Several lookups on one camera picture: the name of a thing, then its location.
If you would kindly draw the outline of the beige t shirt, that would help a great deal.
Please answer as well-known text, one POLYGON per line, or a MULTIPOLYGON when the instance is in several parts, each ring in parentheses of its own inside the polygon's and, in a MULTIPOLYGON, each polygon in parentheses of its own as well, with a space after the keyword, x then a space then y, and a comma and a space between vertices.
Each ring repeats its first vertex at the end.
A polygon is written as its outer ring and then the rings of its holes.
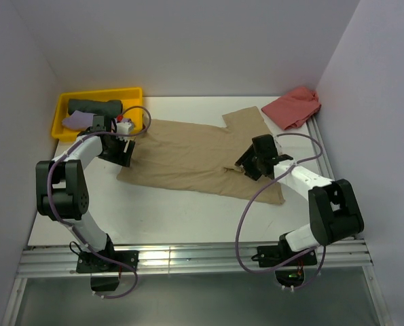
POLYGON ((249 200, 262 187, 257 201, 283 204, 281 186, 261 177, 254 181, 235 165, 252 139, 270 133, 258 108, 223 115, 224 127, 153 120, 135 138, 128 168, 117 180, 133 185, 186 190, 249 200))

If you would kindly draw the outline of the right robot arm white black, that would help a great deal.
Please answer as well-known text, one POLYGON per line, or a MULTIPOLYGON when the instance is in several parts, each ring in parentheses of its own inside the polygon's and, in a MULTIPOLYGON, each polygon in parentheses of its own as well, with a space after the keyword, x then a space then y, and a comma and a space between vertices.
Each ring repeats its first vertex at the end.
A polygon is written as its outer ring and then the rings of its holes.
POLYGON ((365 225, 350 182, 320 176, 301 165, 304 159, 295 160, 281 153, 277 139, 282 136, 299 137, 300 134, 254 137, 235 165, 248 178, 257 181, 267 177, 271 179, 268 185, 279 182, 308 202, 309 223, 279 239, 282 243, 278 248, 279 259, 291 265, 301 257, 302 251, 359 234, 365 225))

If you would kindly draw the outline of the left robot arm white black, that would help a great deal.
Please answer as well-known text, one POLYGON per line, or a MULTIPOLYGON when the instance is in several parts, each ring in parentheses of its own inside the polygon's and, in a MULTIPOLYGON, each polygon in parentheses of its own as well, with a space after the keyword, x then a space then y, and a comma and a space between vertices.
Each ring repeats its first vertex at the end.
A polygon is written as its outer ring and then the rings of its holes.
POLYGON ((117 255, 110 236, 89 212, 90 197, 84 170, 95 158, 128 167, 135 142, 130 140, 134 124, 102 115, 77 135, 75 142, 52 160, 35 167, 37 210, 72 233, 92 256, 101 271, 116 265, 117 255))

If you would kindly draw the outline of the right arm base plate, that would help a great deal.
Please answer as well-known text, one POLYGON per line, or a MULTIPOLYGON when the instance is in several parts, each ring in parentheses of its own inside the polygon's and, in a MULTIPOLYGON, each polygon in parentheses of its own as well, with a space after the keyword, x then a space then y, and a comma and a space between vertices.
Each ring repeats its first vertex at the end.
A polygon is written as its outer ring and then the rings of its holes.
MULTIPOLYGON (((260 268, 269 268, 277 266, 296 254, 298 252, 292 251, 287 244, 258 246, 257 253, 251 257, 251 260, 257 262, 260 268)), ((315 266, 316 264, 316 253, 312 250, 288 262, 285 266, 315 266)))

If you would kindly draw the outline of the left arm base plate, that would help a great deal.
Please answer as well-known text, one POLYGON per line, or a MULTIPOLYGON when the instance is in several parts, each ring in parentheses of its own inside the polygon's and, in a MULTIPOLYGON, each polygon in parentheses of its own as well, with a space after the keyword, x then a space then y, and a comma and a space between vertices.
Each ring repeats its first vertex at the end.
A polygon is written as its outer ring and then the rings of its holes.
MULTIPOLYGON (((113 260, 136 270, 139 262, 139 252, 116 251, 113 260)), ((116 263, 104 261, 91 252, 82 251, 79 254, 75 271, 77 274, 90 274, 91 290, 102 293, 115 291, 120 284, 122 272, 129 272, 130 269, 116 263)))

